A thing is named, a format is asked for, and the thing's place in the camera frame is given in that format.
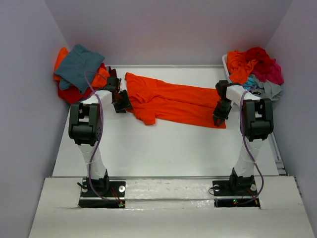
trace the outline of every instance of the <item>table surface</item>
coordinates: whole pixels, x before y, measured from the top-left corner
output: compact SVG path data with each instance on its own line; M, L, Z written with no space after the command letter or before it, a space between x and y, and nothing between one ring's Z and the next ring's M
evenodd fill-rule
M212 179L129 179L125 209L82 209L81 178L47 178L29 237L314 238L294 179L264 180L261 209L214 208Z
M168 83L215 88L224 80L223 68L117 68L118 77L126 72L161 79ZM100 143L103 163L111 177L214 177L228 176L237 162L242 137L239 111L234 106L226 129L186 125L157 120L145 126L133 114L116 114L112 105L104 108L104 133ZM82 154L68 136L67 119L53 177L84 177ZM277 158L270 136L260 149L258 165L263 175L276 176Z

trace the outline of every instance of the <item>purple cable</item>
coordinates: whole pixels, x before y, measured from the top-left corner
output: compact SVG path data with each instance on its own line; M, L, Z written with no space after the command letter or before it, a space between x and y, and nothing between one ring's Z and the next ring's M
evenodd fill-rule
M93 92L92 95L95 95L99 104L100 104L100 118L101 118L101 131L100 131L100 136L99 136L99 139L97 141L97 144L93 150L93 153L91 154L91 159L89 161L89 166L88 166L88 181L89 181L89 185L90 185L90 188L91 190L94 192L94 194L101 198L102 200L106 201L106 202L110 202L108 199L105 199L103 196L101 196L96 190L95 188L93 187L93 183L91 181L91 163L94 159L94 156L95 156L95 153L99 147L99 144L100 144L100 141L101 141L101 138L102 138L102 135L103 135L103 130L104 130L104 111L103 111L103 105L101 103L101 100L100 100L100 97L98 96L98 94L96 94L96 91L94 90L94 88L91 86L90 82L88 81L88 78L87 78L87 73L94 73L94 74L98 74L100 75L102 78L104 78L105 80L107 80L103 75L101 75L100 73L98 72L94 72L94 71L86 71L84 72L84 76L85 76L85 80L87 81L88 83L88 86L90 87L91 91Z
M256 163L256 160L254 159L253 155L251 154L251 151L249 150L249 148L248 148L248 146L247 146L246 137L245 137L244 134L243 134L244 125L243 125L243 122L242 122L242 106L243 106L244 96L246 95L247 92L248 92L248 91L245 91L245 92L242 94L242 97L241 97L241 100L240 100L240 110L239 110L239 111L240 111L240 131L241 131L242 138L243 138L243 144L244 144L244 146L246 147L246 150L247 150L248 154L250 155L251 160L254 162L254 165L255 165L257 171L259 172L259 175L260 175L261 180L262 180L262 184L261 184L261 187L260 187L258 193L257 193L252 199L250 199L250 200L248 200L248 201L246 201L246 202L240 203L239 205L244 205L244 204L247 204L247 203L249 203L249 202L252 202L252 201L256 200L256 199L258 198L259 194L262 192L263 187L264 187L264 178L263 178L263 175L262 175L262 173L261 173L261 171L260 171L260 169L259 169L259 167L258 167L258 165L257 165L257 163Z

